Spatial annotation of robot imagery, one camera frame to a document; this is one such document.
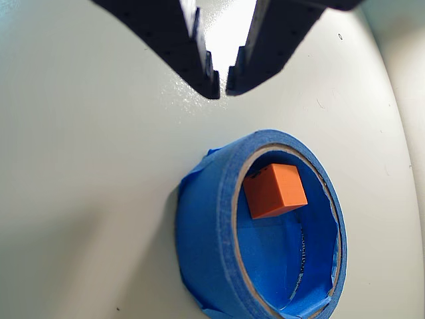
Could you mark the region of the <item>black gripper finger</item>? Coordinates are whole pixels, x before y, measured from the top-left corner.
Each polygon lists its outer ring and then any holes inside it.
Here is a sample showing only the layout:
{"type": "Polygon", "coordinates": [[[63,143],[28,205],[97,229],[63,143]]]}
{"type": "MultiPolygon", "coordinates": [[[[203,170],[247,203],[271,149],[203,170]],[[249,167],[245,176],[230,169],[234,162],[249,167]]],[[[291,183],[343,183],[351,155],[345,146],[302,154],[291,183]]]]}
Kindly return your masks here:
{"type": "Polygon", "coordinates": [[[119,19],[191,88],[219,99],[219,73],[205,44],[201,8],[195,1],[96,1],[119,19]]]}
{"type": "Polygon", "coordinates": [[[245,45],[228,71],[226,94],[238,96],[279,73],[326,9],[350,11],[360,0],[257,1],[245,45]]]}

